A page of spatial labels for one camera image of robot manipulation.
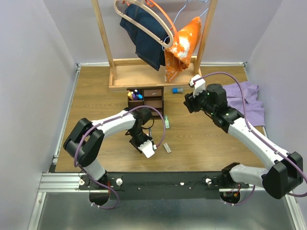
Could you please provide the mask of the black highlighter purple cap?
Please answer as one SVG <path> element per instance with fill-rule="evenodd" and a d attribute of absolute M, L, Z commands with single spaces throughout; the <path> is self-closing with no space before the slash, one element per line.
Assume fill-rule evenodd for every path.
<path fill-rule="evenodd" d="M 138 100 L 138 97 L 135 94 L 133 94 L 132 97 L 133 97 L 133 100 L 135 100 L 135 101 Z"/>

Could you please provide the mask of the brown wooden desk organizer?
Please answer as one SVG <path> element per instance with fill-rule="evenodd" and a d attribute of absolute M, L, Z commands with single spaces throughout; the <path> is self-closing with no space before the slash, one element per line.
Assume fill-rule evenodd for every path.
<path fill-rule="evenodd" d="M 155 108 L 159 111 L 159 113 L 164 116 L 164 87 L 143 87 L 143 88 L 127 88 L 127 90 L 134 92 L 134 90 L 138 90 L 138 94 L 143 96 L 142 100 L 131 100 L 127 97 L 128 107 L 134 108 L 141 105 L 147 105 Z"/>

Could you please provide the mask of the pink highlighter orange cap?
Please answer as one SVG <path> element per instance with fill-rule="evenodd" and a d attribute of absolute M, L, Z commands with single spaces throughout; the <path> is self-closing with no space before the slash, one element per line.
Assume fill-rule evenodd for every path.
<path fill-rule="evenodd" d="M 130 92 L 128 93 L 128 98 L 130 98 L 131 100 L 133 100 L 133 97 L 132 97 L 132 95 L 131 95 Z"/>

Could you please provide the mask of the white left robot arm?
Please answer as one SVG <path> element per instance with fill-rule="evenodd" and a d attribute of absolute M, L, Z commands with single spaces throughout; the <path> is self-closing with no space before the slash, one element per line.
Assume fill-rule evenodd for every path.
<path fill-rule="evenodd" d="M 97 156 L 103 140 L 126 130 L 133 147 L 150 158 L 154 155 L 155 145 L 142 126 L 151 118 L 151 110 L 141 106 L 131 112 L 125 108 L 114 116 L 97 121 L 82 118 L 65 140 L 63 148 L 74 158 L 74 164 L 81 166 L 91 176 L 90 184 L 95 189 L 102 189 L 106 185 L 106 170 Z"/>

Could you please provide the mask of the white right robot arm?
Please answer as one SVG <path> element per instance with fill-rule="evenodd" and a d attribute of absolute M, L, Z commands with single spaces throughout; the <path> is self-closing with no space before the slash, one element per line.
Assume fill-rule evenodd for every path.
<path fill-rule="evenodd" d="M 246 122 L 242 113 L 227 104 L 226 91 L 220 84 L 197 87 L 185 95 L 184 105 L 190 113 L 203 111 L 217 127 L 247 146 L 264 165 L 264 168 L 237 162 L 228 165 L 222 169 L 223 186 L 230 188 L 237 183 L 252 184 L 280 199 L 302 184 L 302 156 L 276 146 Z"/>

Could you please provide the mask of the blue grey cylinder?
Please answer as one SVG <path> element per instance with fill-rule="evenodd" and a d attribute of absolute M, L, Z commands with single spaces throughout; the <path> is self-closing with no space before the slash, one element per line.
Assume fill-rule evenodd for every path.
<path fill-rule="evenodd" d="M 183 92 L 184 92 L 183 88 L 173 88 L 172 89 L 173 94 L 177 94 L 177 93 L 182 94 Z"/>

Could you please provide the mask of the beige eraser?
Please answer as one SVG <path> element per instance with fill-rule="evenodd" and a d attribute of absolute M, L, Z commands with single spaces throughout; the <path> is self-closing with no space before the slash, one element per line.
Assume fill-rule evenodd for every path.
<path fill-rule="evenodd" d="M 168 154 L 171 153 L 171 149 L 167 143 L 164 143 L 163 146 Z"/>

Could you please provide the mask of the small green bottle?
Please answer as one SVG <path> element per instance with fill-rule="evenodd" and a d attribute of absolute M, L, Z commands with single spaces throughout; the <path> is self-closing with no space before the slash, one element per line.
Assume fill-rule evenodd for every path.
<path fill-rule="evenodd" d="M 170 123 L 167 115 L 164 115 L 164 122 L 165 122 L 165 128 L 169 129 L 170 128 Z"/>

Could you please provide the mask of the orange white cloth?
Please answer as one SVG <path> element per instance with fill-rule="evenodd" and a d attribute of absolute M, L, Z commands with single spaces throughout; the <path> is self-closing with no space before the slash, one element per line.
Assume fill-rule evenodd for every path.
<path fill-rule="evenodd" d="M 178 31 L 179 42 L 174 42 L 165 54 L 165 81 L 172 82 L 191 63 L 191 57 L 201 38 L 202 23 L 199 16 L 193 18 Z"/>

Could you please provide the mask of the purple cloth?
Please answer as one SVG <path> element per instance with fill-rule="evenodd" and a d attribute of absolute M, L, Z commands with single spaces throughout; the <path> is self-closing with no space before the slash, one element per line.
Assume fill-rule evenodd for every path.
<path fill-rule="evenodd" d="M 241 82 L 245 98 L 246 116 L 248 121 L 255 127 L 265 126 L 263 102 L 258 100 L 259 86 L 249 81 Z M 227 102 L 230 107 L 244 113 L 242 95 L 236 83 L 223 86 L 226 91 Z"/>

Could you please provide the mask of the wooden clothes rack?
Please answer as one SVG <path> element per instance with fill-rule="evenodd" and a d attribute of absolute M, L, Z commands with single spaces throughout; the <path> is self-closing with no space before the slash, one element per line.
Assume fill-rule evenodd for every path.
<path fill-rule="evenodd" d="M 183 86 L 195 75 L 201 75 L 200 64 L 207 43 L 210 27 L 213 16 L 217 6 L 217 1 L 210 1 L 209 9 L 202 31 L 199 50 L 197 56 L 191 58 L 191 65 L 171 83 L 167 83 L 164 78 L 165 68 L 160 68 L 159 71 L 154 70 L 140 58 L 124 58 L 113 59 L 110 45 L 108 42 L 100 6 L 97 0 L 91 1 L 98 24 L 99 32 L 103 41 L 107 60 L 110 65 L 109 89 L 124 90 L 132 87 L 146 87 L 146 86 Z"/>

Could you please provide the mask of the beige wooden hanger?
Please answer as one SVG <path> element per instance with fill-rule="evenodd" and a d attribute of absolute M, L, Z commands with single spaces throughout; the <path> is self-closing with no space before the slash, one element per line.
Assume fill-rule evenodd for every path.
<path fill-rule="evenodd" d="M 125 0 L 125 10 L 113 1 L 119 25 L 137 50 L 170 48 L 179 42 L 178 31 L 167 13 L 153 0 Z"/>

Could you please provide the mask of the dark blue jeans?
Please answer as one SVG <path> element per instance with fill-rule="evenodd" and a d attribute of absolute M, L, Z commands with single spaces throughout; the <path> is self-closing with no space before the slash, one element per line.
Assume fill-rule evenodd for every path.
<path fill-rule="evenodd" d="M 134 4 L 130 4 L 124 13 L 149 29 L 161 40 L 165 41 L 166 43 L 169 42 L 168 35 L 163 27 L 145 10 Z M 158 71 L 161 66 L 165 66 L 165 55 L 162 45 L 156 42 L 144 31 L 123 18 L 120 21 L 120 26 L 127 31 L 131 41 L 135 45 L 135 53 L 140 59 L 142 59 L 156 71 Z"/>

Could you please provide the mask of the orange plastic hanger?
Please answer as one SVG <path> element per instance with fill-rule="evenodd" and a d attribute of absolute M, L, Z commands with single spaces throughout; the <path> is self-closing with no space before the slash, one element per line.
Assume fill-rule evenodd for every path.
<path fill-rule="evenodd" d="M 141 9 L 145 10 L 147 13 L 149 13 L 152 17 L 154 17 L 159 24 L 163 27 L 163 29 L 166 31 L 167 35 L 169 36 L 169 43 L 164 42 L 161 40 L 157 35 L 155 35 L 153 32 L 151 32 L 149 29 L 129 17 L 128 15 L 121 12 L 117 7 L 118 0 L 113 1 L 113 6 L 115 9 L 115 12 L 121 16 L 123 19 L 127 20 L 128 22 L 132 23 L 142 31 L 144 31 L 146 34 L 148 34 L 151 38 L 153 38 L 156 42 L 158 42 L 160 45 L 162 45 L 164 48 L 170 48 L 174 42 L 179 43 L 179 36 L 177 29 L 170 19 L 170 17 L 167 15 L 167 13 L 153 0 L 124 0 L 124 2 L 129 2 L 131 4 L 134 4 Z M 171 29 L 166 25 L 166 23 L 152 10 L 152 7 L 156 7 L 167 19 L 169 22 Z"/>

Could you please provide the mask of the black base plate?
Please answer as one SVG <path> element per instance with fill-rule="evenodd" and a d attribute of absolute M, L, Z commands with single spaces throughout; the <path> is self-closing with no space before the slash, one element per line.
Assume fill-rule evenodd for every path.
<path fill-rule="evenodd" d="M 249 188 L 246 183 L 228 183 L 219 171 L 108 172 L 106 184 L 120 200 L 219 199 L 220 190 Z"/>

